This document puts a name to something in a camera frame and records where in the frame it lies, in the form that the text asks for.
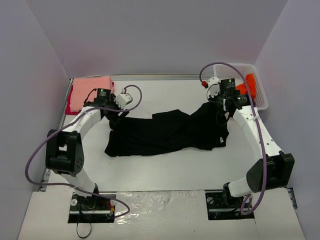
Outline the black t-shirt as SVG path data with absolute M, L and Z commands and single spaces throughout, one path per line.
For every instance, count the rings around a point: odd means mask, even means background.
M 212 102 L 192 114 L 179 109 L 151 118 L 125 117 L 109 133 L 104 150 L 110 157 L 155 156 L 185 148 L 223 148 L 229 136 L 226 116 Z

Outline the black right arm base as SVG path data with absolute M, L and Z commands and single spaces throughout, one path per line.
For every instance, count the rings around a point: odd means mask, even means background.
M 243 215 L 241 213 L 241 205 L 244 198 L 232 198 L 231 202 L 227 203 L 223 196 L 223 191 L 206 190 L 205 192 L 207 218 L 209 221 L 224 221 L 224 220 L 243 220 L 254 219 L 254 213 Z

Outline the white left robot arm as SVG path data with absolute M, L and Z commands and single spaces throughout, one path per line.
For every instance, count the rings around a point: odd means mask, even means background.
M 133 97 L 125 89 L 114 95 L 109 89 L 94 88 L 96 97 L 89 101 L 86 97 L 83 108 L 75 118 L 75 124 L 54 135 L 46 143 L 46 168 L 62 176 L 72 185 L 75 193 L 83 197 L 82 203 L 89 209 L 97 208 L 101 203 L 99 188 L 84 170 L 85 156 L 82 140 L 89 130 L 104 117 L 111 124 L 116 124 L 128 112 L 125 107 Z

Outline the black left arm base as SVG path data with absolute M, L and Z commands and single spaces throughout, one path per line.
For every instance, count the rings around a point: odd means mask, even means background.
M 83 197 L 73 193 L 69 206 L 68 223 L 113 223 L 115 221 L 117 203 L 109 198 L 116 197 L 116 195 L 107 193 L 102 195 L 107 199 L 97 196 Z

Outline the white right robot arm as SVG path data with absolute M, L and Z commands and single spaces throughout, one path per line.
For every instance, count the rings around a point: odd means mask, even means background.
M 245 177 L 224 184 L 222 202 L 232 207 L 245 195 L 258 193 L 262 189 L 286 187 L 295 159 L 292 154 L 284 153 L 274 142 L 260 119 L 257 108 L 251 105 L 249 96 L 236 89 L 233 78 L 220 80 L 211 77 L 207 80 L 207 85 L 208 99 L 238 123 L 256 160 Z

